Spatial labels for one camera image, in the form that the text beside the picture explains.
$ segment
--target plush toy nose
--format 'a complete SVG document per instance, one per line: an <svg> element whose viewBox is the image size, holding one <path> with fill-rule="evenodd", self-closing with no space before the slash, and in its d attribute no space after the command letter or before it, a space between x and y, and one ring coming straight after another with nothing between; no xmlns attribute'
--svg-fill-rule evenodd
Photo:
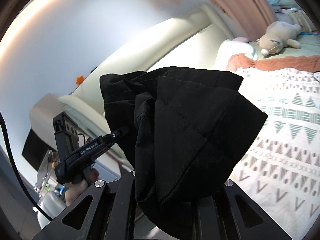
<svg viewBox="0 0 320 240"><path fill-rule="evenodd" d="M262 54L263 56L268 56L268 55L270 54L270 52L269 52L267 49L262 49L262 50L261 50L261 54Z"/></svg>

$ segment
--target folded black garment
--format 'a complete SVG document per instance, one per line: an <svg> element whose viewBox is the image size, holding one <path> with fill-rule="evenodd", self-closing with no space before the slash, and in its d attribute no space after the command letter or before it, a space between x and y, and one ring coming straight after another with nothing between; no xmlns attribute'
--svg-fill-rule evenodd
<svg viewBox="0 0 320 240"><path fill-rule="evenodd" d="M267 115L237 91L231 72L167 67L100 77L111 130L135 167L136 200L161 230L192 239L190 201L214 195Z"/></svg>

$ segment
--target finger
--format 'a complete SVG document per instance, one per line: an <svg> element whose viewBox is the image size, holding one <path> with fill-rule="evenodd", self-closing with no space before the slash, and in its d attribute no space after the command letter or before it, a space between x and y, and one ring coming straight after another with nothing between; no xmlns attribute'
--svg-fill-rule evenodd
<svg viewBox="0 0 320 240"><path fill-rule="evenodd" d="M95 168L93 168L90 175L89 175L89 179L91 181L96 181L98 179L99 175L100 175L99 171L97 171Z"/></svg>
<svg viewBox="0 0 320 240"><path fill-rule="evenodd" d="M79 197L88 187L86 180L74 185L66 191L65 198L67 206L70 205L77 197Z"/></svg>

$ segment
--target pink curtain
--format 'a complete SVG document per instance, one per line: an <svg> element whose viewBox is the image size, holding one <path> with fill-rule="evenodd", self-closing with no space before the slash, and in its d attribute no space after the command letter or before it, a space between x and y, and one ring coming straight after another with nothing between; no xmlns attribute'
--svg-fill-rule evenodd
<svg viewBox="0 0 320 240"><path fill-rule="evenodd" d="M266 28L275 22L276 15L267 0L210 0L221 6L247 33L251 41L265 34Z"/></svg>

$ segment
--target silver screw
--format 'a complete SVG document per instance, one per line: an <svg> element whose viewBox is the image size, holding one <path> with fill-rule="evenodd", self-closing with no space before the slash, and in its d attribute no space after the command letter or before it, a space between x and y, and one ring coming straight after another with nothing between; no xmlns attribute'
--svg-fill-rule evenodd
<svg viewBox="0 0 320 240"><path fill-rule="evenodd" d="M224 185L231 187L233 185L233 181L231 179L227 179L227 181L224 183Z"/></svg>
<svg viewBox="0 0 320 240"><path fill-rule="evenodd" d="M104 181L103 180L97 180L95 183L94 183L94 185L96 186L96 187L103 187L104 186Z"/></svg>

